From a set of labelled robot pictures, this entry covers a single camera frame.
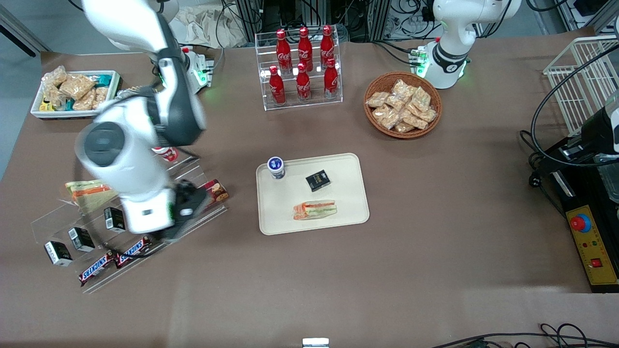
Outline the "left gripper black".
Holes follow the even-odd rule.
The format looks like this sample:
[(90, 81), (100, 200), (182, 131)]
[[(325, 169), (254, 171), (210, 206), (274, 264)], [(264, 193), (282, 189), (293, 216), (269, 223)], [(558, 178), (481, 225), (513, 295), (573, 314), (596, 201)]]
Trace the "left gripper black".
[(606, 107), (598, 110), (581, 127), (581, 145), (593, 155), (616, 154), (616, 126), (612, 123), (612, 117), (606, 111)]

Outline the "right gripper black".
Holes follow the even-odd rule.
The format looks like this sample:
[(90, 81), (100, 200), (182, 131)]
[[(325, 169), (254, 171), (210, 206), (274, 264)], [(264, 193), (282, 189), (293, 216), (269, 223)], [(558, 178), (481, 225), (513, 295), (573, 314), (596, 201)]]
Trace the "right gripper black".
[(172, 227), (156, 232), (156, 241), (161, 243), (175, 243), (186, 234), (186, 228), (180, 225), (200, 212), (207, 200), (207, 191), (199, 188), (189, 180), (181, 180), (176, 183), (174, 189), (174, 201), (170, 207)]

